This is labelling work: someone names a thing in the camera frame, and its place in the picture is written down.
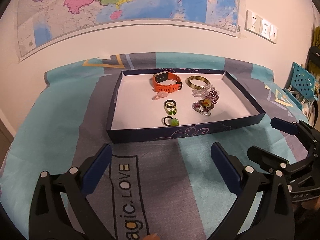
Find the person's right hand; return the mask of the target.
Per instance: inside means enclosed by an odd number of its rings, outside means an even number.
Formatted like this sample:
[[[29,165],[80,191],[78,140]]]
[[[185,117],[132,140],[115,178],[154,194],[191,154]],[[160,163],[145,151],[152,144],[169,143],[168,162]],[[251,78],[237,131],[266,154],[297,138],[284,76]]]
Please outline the person's right hand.
[[[301,216],[306,211],[310,211],[311,213],[317,212],[320,207],[320,197],[314,198],[312,200],[308,200],[301,203],[293,204],[293,211],[295,216]]]

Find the person's left hand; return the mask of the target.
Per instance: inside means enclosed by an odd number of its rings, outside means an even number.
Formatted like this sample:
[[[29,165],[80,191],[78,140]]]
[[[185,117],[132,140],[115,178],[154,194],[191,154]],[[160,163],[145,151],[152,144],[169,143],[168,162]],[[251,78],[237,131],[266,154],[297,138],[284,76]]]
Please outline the person's left hand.
[[[150,235],[145,236],[142,240],[160,240],[159,235],[157,233],[152,233]]]

